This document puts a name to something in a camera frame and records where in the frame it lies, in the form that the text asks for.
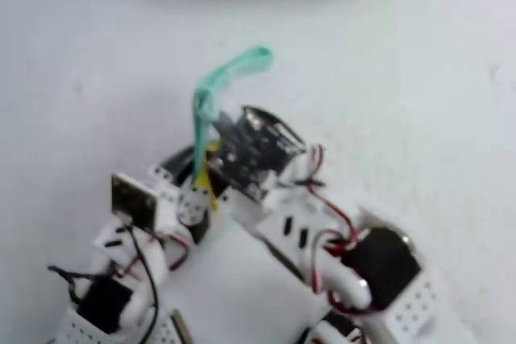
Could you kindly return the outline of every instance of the white surface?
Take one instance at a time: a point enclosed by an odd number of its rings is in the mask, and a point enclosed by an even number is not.
[[[0,0],[0,9],[0,341],[48,339],[67,296],[45,265],[88,263],[111,172],[142,176],[188,143],[195,81],[254,44],[267,44],[275,64],[234,84],[228,103],[268,108],[324,143],[331,183],[402,214],[395,221],[443,269],[477,341],[516,336],[516,0]],[[199,344],[281,344],[274,335],[310,314],[294,302],[305,289],[247,235],[227,234],[213,254],[233,256],[209,275],[193,271],[203,302],[178,291],[186,323]]]

